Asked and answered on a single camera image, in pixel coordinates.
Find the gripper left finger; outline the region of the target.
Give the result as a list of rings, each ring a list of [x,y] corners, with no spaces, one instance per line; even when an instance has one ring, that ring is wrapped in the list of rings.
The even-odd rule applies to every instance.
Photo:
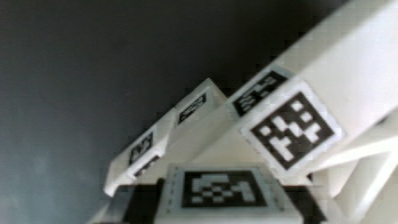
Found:
[[[154,184],[121,185],[87,224],[154,224],[165,179]]]

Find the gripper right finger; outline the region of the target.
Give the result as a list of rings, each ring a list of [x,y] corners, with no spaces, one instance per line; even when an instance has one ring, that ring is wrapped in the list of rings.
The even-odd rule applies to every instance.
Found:
[[[305,186],[284,186],[288,198],[300,212],[302,224],[327,224],[327,216]]]

